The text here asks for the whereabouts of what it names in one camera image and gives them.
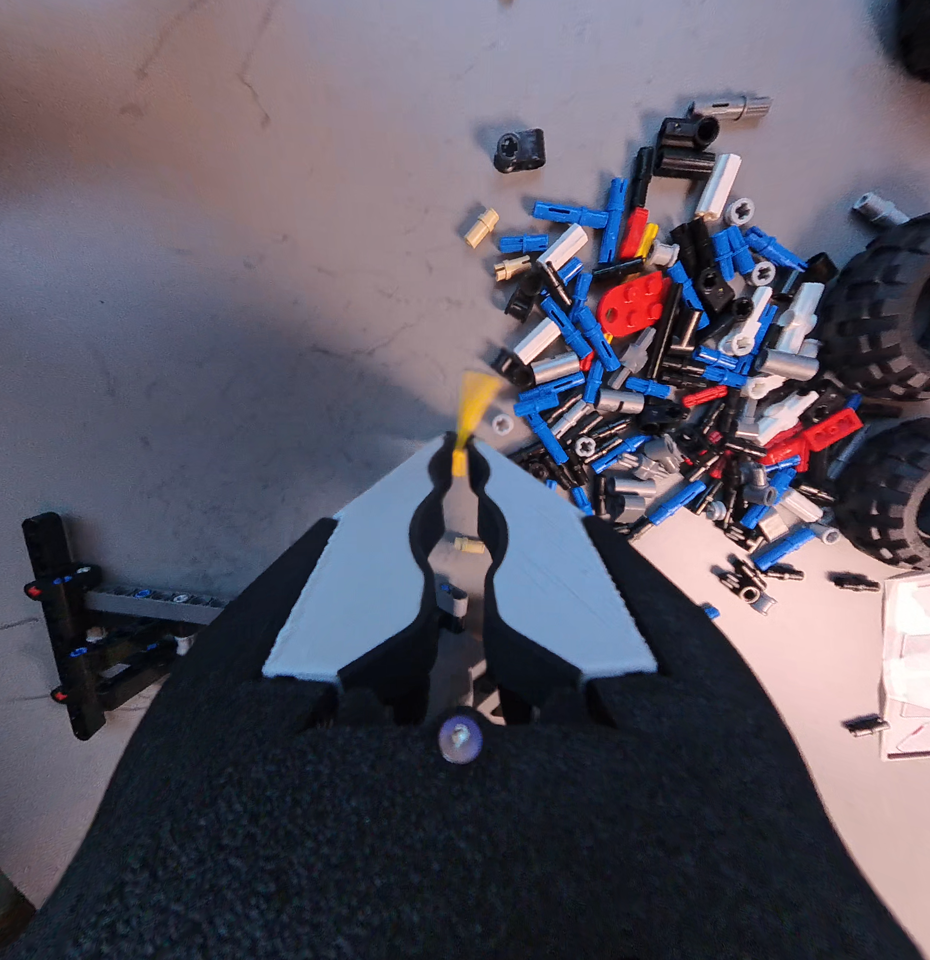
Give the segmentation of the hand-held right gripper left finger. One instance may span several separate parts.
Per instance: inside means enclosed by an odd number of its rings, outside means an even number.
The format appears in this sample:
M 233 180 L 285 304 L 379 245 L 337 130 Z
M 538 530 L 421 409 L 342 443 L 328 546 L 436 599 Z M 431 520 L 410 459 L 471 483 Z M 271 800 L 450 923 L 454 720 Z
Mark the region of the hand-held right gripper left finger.
M 334 528 L 262 666 L 268 678 L 415 687 L 437 655 L 429 554 L 444 533 L 446 434 L 333 517 Z

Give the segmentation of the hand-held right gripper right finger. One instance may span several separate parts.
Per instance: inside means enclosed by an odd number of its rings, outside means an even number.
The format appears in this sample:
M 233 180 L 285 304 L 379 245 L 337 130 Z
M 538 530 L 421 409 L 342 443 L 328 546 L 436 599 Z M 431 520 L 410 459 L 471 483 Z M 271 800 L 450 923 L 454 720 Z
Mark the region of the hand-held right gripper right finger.
M 585 685 L 657 662 L 596 549 L 588 517 L 474 440 L 471 488 L 492 563 L 483 639 L 500 685 Z

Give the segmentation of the yellow toy axle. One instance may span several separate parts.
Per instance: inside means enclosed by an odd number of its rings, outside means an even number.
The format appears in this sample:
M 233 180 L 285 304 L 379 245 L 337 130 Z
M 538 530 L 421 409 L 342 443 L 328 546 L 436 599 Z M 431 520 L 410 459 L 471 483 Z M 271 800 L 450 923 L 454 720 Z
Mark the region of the yellow toy axle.
M 503 378 L 498 375 L 475 370 L 467 370 L 462 374 L 456 421 L 456 440 L 451 454 L 451 475 L 453 478 L 467 476 L 467 443 L 503 384 Z

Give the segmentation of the grey black toy chassis assembly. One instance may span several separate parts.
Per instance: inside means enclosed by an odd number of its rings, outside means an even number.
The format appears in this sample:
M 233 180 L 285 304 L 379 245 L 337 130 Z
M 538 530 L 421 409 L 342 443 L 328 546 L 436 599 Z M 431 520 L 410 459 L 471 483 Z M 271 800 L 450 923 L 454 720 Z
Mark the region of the grey black toy chassis assembly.
M 96 565 L 71 558 L 62 518 L 46 512 L 22 522 L 39 603 L 75 737 L 87 740 L 115 712 L 159 680 L 175 700 L 173 721 L 212 742 L 266 740 L 252 733 L 274 723 L 279 735 L 315 727 L 423 724 L 431 682 L 382 699 L 375 656 L 371 678 L 348 681 L 266 678 L 260 668 L 285 616 L 305 587 L 333 531 L 324 518 L 228 604 L 198 594 L 102 585 Z

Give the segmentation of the pile of small toy parts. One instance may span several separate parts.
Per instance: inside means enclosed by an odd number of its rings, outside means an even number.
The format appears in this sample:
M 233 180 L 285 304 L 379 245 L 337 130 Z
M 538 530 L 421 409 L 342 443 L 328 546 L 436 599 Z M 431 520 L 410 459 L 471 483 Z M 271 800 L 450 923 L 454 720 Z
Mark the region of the pile of small toy parts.
M 535 218 L 568 231 L 505 236 L 495 265 L 519 280 L 505 313 L 542 320 L 493 366 L 535 436 L 512 461 L 628 542 L 683 510 L 705 517 L 748 553 L 721 579 L 755 610 L 773 602 L 768 578 L 804 577 L 786 558 L 846 538 L 838 478 L 874 422 L 915 402 L 825 365 L 819 310 L 842 270 L 756 225 L 735 192 L 741 158 L 715 141 L 772 102 L 664 118 L 602 209 L 537 201 Z M 875 193 L 853 210 L 882 233 L 917 218 Z

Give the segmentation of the grey desk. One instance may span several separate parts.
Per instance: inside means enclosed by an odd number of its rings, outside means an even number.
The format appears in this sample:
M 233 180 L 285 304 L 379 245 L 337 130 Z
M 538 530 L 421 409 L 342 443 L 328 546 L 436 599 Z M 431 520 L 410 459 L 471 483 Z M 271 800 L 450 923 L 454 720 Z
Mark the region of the grey desk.
M 211 750 L 172 677 L 77 739 L 24 592 L 22 522 L 54 513 L 104 587 L 233 601 L 453 434 L 517 332 L 476 216 L 602 209 L 700 94 L 772 98 L 717 147 L 800 256 L 848 265 L 863 188 L 930 211 L 897 8 L 0 2 L 0 854 L 46 900 L 8 958 L 930 954 L 930 760 L 840 727 L 883 632 L 826 582 L 870 562 L 844 537 L 770 617 L 704 588 L 714 622 L 685 590 L 733 548 L 705 518 L 588 518 L 657 671 L 499 684 L 450 479 L 423 724 Z M 532 128 L 543 167 L 499 173 Z

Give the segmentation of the black toy tyre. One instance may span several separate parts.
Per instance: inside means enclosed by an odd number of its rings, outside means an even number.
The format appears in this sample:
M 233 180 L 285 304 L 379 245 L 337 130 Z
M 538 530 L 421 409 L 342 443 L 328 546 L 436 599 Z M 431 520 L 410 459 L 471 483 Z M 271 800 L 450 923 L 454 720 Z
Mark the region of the black toy tyre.
M 819 320 L 825 365 L 846 386 L 892 402 L 930 400 L 930 212 L 853 258 Z
M 930 1 L 898 1 L 897 54 L 907 73 L 930 84 Z
M 836 521 L 860 551 L 930 570 L 930 417 L 869 438 L 837 481 Z

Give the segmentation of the white sticker sheet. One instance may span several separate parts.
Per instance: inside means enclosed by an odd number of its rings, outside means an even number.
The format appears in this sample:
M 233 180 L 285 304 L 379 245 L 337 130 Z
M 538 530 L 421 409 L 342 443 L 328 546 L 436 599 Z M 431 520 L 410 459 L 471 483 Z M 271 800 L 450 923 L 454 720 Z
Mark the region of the white sticker sheet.
M 882 758 L 930 758 L 930 572 L 885 583 L 882 628 Z

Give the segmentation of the black toy connector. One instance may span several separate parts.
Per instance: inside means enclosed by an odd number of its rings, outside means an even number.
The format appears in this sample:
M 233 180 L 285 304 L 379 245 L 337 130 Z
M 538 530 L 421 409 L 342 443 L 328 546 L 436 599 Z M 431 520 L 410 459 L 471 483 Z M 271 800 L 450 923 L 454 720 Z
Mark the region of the black toy connector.
M 493 157 L 502 174 L 530 172 L 545 163 L 544 131 L 539 127 L 512 130 L 498 138 Z

